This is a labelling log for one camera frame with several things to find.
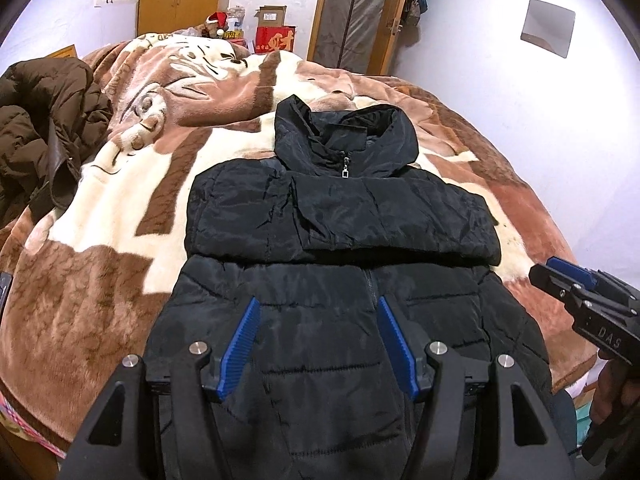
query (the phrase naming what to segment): brown and white blanket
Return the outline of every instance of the brown and white blanket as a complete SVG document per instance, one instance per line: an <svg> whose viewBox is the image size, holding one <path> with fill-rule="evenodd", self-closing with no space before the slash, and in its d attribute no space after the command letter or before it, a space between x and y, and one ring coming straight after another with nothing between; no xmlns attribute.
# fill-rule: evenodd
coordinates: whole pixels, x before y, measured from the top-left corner
<svg viewBox="0 0 640 480"><path fill-rule="evenodd" d="M231 158L273 154L274 110L292 94L313 110L384 102L415 125L415 165L482 195L498 221L495 270L539 322L556 389L595 350L527 274L567 243L531 188L473 126L405 81L330 70L289 52L249 56L226 41L147 34L85 60L113 103L110 137L82 168L68 210L0 232L14 283L0 326L0 392L61 449L127 353L146 337L186 260L194 177Z"/></svg>

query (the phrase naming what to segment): jacket hood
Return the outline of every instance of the jacket hood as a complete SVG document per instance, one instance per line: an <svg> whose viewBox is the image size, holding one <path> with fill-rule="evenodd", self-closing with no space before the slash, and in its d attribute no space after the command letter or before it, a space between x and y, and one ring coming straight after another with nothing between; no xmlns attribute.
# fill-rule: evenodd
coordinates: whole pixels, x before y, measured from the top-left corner
<svg viewBox="0 0 640 480"><path fill-rule="evenodd" d="M392 105L313 112L292 95L278 104L275 153L288 170L339 176L348 157L350 176L390 176L418 157L409 117Z"/></svg>

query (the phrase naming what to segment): zipper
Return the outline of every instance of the zipper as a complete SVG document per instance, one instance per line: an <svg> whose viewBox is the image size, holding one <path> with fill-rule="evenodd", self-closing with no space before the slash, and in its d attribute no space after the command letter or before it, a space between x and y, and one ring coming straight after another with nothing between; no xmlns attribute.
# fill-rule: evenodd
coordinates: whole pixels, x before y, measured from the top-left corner
<svg viewBox="0 0 640 480"><path fill-rule="evenodd" d="M351 162L351 159L348 156L344 157L344 167L342 168L342 178L348 178L349 177L349 163Z"/></svg>
<svg viewBox="0 0 640 480"><path fill-rule="evenodd" d="M367 279L367 288L369 289L369 299L373 305L373 310L378 308L378 288L374 284L373 275L369 269L363 269L364 275Z"/></svg>
<svg viewBox="0 0 640 480"><path fill-rule="evenodd" d="M376 310L378 308L378 287L376 285L375 279L373 278L372 272L369 269L363 269L363 271L367 279L369 298L371 300L371 304L373 305L373 309ZM415 439L415 421L417 420L417 418L414 410L416 408L415 405L404 395L402 396L402 407L404 408L404 436L406 437L405 443L408 446L407 449L410 450Z"/></svg>

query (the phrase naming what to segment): human hand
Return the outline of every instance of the human hand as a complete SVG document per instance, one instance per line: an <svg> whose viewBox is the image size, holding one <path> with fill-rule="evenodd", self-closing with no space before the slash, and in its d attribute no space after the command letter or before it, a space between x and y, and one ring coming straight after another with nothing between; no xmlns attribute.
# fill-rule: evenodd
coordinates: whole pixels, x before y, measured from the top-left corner
<svg viewBox="0 0 640 480"><path fill-rule="evenodd" d="M598 355L609 361L598 377L590 410L591 420L600 425L607 420L617 400L624 408L630 408L640 398L640 380L626 378L629 367L621 360L613 359L602 350Z"/></svg>

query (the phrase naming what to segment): jacket sleeve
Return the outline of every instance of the jacket sleeve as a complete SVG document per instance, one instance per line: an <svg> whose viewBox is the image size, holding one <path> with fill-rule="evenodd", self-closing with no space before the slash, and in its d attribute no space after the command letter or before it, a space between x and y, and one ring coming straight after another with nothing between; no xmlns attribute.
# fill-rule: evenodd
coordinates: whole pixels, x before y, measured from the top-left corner
<svg viewBox="0 0 640 480"><path fill-rule="evenodd" d="M225 164L216 164L197 175L193 181L187 202L187 227L186 236L184 237L184 249L187 256L197 252L195 245L198 224L207 202L212 198L216 181L224 169Z"/></svg>
<svg viewBox="0 0 640 480"><path fill-rule="evenodd" d="M547 409L551 406L551 370L540 327L494 272L479 282L484 332L492 358L508 354L520 365Z"/></svg>

